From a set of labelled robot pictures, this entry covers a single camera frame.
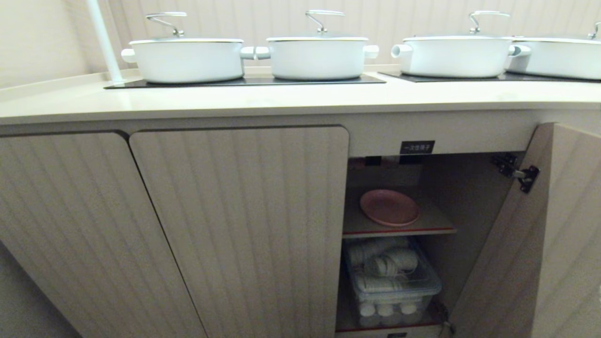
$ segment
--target metal hinge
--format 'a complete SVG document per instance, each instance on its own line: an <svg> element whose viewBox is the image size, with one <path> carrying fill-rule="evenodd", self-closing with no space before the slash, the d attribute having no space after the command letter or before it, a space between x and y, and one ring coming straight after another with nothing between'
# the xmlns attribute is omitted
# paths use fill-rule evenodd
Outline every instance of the metal hinge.
<svg viewBox="0 0 601 338"><path fill-rule="evenodd" d="M499 168L499 172L503 176L507 178L516 178L520 182L520 185L522 185L520 190L526 194L532 189L532 185L540 172L540 170L533 165L528 169L520 170L516 166L517 157L510 153L506 153L504 156L493 156L490 159L490 162Z"/></svg>

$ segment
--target pink plate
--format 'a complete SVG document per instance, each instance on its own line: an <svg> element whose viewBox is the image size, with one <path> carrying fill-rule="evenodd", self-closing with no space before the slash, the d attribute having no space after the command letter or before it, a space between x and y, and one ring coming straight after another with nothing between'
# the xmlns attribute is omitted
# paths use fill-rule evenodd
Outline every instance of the pink plate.
<svg viewBox="0 0 601 338"><path fill-rule="evenodd" d="M372 190L361 196L361 209L383 226L408 226L419 218L419 207L409 196L392 190Z"/></svg>

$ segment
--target beige countertop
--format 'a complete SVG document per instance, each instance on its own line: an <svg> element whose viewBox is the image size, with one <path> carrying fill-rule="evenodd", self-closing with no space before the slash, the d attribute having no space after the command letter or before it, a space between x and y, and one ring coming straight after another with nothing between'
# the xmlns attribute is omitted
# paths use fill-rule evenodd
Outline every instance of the beige countertop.
<svg viewBox="0 0 601 338"><path fill-rule="evenodd" d="M413 83L262 85L105 90L103 74L0 90L0 124L181 117L354 114L478 109L601 109L601 83ZM136 70L124 71L128 81Z"/></svg>

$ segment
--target label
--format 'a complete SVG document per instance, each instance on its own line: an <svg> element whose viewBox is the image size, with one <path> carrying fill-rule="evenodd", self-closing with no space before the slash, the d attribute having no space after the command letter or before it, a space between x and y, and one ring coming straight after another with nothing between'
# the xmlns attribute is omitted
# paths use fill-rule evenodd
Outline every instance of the label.
<svg viewBox="0 0 601 338"><path fill-rule="evenodd" d="M400 154L431 154L432 150L434 150L434 141L403 141Z"/></svg>

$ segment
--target white cooking pot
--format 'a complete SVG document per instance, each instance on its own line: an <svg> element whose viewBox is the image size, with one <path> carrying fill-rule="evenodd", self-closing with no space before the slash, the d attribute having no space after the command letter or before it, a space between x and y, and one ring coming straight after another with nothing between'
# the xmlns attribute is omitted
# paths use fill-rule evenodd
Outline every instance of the white cooking pot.
<svg viewBox="0 0 601 338"><path fill-rule="evenodd" d="M307 11L307 17L319 25L316 34L269 38L268 48L257 47L257 58L271 58L271 71L280 79L333 80L360 76L365 58L376 58L379 48L366 46L365 37L327 32L312 14L344 15L336 11Z"/></svg>
<svg viewBox="0 0 601 338"><path fill-rule="evenodd" d="M515 43L525 48L509 57L507 71L601 80L601 41L594 40L599 25L588 38L516 37Z"/></svg>
<svg viewBox="0 0 601 338"><path fill-rule="evenodd" d="M475 11L469 15L475 24L470 35L404 39L402 45L393 46L391 51L394 58L401 58L401 72L451 78L499 76L507 56L513 54L515 48L511 47L510 38L479 35L475 16L480 14L509 16L498 11Z"/></svg>
<svg viewBox="0 0 601 338"><path fill-rule="evenodd" d="M160 16L185 16L184 12L149 14L148 19L174 29L173 38L132 41L133 49L124 49L125 62L138 63L142 77L148 82L187 83L241 78L242 59L253 60L254 48L242 48L237 38L183 38L183 31Z"/></svg>

